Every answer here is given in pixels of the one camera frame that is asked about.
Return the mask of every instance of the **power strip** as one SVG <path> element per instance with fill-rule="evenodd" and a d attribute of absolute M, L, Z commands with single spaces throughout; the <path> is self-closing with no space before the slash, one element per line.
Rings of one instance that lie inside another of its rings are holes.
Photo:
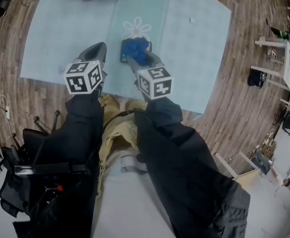
<path fill-rule="evenodd" d="M 6 110 L 7 110 L 7 112 L 5 112 L 6 118 L 10 119 L 10 107 L 6 106 Z"/>

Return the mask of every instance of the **small black bag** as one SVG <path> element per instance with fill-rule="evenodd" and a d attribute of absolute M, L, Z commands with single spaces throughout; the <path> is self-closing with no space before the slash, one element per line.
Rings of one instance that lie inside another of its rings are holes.
<path fill-rule="evenodd" d="M 248 76 L 247 84 L 249 86 L 258 86 L 259 88 L 262 88 L 264 85 L 264 82 L 266 81 L 267 73 L 250 69 L 250 73 Z"/>

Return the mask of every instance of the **white cube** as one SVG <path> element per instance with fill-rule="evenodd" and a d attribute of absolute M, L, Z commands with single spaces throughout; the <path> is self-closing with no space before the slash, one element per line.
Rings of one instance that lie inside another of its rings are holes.
<path fill-rule="evenodd" d="M 165 67 L 156 67 L 138 71 L 138 87 L 151 100 L 172 94 L 174 77 Z"/>
<path fill-rule="evenodd" d="M 70 94 L 90 94 L 103 80 L 98 60 L 70 63 L 63 77 Z"/>

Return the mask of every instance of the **wooden floor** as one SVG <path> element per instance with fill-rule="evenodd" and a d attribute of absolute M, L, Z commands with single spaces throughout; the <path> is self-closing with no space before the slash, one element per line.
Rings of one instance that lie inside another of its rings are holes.
<path fill-rule="evenodd" d="M 69 99 L 66 87 L 41 81 L 19 78 L 24 46 L 39 0 L 29 7 L 11 3 L 7 14 L 0 18 L 0 94 L 8 97 L 11 107 L 11 132 L 21 139 L 23 128 L 34 128 L 33 117 L 40 116 L 44 125 L 52 127 L 55 110 L 66 115 L 64 103 Z M 281 66 L 265 57 L 265 50 L 256 47 L 254 40 L 269 36 L 266 18 L 270 10 L 266 0 L 219 0 L 232 11 L 230 32 L 212 96 L 203 117 L 192 120 L 184 112 L 184 124 L 196 128 L 206 140 L 212 153 L 219 152 L 226 160 L 239 150 L 247 155 L 262 142 L 275 121 L 282 91 L 273 85 L 263 89 L 246 83 L 251 64 L 280 70 Z M 272 26 L 286 29 L 286 0 L 268 0 L 272 7 Z M 0 140 L 6 144 L 9 129 L 0 110 Z M 232 165 L 238 173 L 245 163 L 238 158 Z"/>

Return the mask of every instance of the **blue object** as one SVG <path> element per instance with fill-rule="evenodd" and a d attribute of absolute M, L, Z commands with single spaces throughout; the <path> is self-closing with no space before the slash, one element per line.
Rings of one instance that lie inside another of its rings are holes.
<path fill-rule="evenodd" d="M 149 42 L 145 38 L 127 39 L 122 42 L 122 53 L 131 56 L 140 66 L 149 65 L 145 54 Z"/>

